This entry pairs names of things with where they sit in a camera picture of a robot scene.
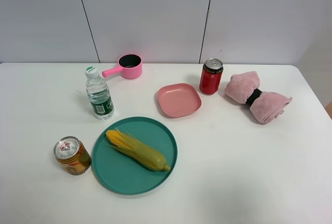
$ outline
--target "corn cob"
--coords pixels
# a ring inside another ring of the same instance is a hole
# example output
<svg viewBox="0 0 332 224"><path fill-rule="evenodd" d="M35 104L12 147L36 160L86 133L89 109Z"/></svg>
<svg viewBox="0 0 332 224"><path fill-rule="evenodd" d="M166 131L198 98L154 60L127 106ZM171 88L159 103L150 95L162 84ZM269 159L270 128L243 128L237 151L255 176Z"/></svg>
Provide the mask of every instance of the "corn cob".
<svg viewBox="0 0 332 224"><path fill-rule="evenodd" d="M106 136L113 148L141 163L152 171L170 171L166 158L157 150L147 146L138 139L119 130L109 130Z"/></svg>

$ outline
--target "white table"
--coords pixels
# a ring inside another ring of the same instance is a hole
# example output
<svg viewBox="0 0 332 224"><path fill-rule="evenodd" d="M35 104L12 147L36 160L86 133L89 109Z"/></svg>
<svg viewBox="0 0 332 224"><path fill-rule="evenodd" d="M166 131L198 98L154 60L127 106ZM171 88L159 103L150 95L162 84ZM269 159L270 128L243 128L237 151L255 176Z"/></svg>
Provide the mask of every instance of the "white table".
<svg viewBox="0 0 332 224"><path fill-rule="evenodd" d="M218 93L199 92L196 113L170 119L156 92L180 82L198 88L202 65L144 64L136 80L107 79L116 117L101 121L86 96L87 66L0 65L1 224L332 223L332 121L297 68L225 65ZM261 90L294 98L267 125L223 94L232 74L252 70ZM131 116L154 118L176 138L177 164L160 187L122 196L91 170L72 176L58 167L59 139L75 136L91 153L104 129Z"/></svg>

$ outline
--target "can lid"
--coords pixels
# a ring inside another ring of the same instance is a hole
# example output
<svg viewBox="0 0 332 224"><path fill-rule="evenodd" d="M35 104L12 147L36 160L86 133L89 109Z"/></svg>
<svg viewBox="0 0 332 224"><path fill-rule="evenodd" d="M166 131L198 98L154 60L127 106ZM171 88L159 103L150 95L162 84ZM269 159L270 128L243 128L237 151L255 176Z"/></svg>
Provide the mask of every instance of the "can lid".
<svg viewBox="0 0 332 224"><path fill-rule="evenodd" d="M88 67L85 70L85 75L89 78L89 79L94 79L97 78L99 76L98 70L96 67Z"/></svg>
<svg viewBox="0 0 332 224"><path fill-rule="evenodd" d="M209 68L209 69L213 69L213 70L218 70L221 69L223 67L223 63L221 60L216 59L216 58L210 58L205 62L205 65Z"/></svg>
<svg viewBox="0 0 332 224"><path fill-rule="evenodd" d="M79 140L75 137L64 137L54 146L56 158L66 160L73 157L79 150Z"/></svg>

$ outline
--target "green plate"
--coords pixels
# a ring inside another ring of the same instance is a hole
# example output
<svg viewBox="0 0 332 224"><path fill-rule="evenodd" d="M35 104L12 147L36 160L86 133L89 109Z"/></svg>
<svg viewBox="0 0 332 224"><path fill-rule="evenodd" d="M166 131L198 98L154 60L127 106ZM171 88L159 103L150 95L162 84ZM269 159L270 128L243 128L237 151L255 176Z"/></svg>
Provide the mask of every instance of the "green plate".
<svg viewBox="0 0 332 224"><path fill-rule="evenodd" d="M106 131L119 129L161 152L171 171L151 171L112 148ZM171 174L177 158L173 134L162 123L145 117L122 119L110 125L97 139L92 153L92 167L99 182L120 194L142 194L157 188Z"/></svg>

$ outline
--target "pink plate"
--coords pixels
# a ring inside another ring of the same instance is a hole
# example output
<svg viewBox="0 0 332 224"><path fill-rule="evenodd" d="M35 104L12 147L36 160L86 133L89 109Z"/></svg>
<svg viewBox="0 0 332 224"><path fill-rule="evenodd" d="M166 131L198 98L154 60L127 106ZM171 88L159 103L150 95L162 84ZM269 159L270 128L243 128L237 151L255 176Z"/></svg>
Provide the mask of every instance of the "pink plate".
<svg viewBox="0 0 332 224"><path fill-rule="evenodd" d="M158 101L163 112L172 118L193 114L202 105L195 88L186 83L162 87Z"/></svg>

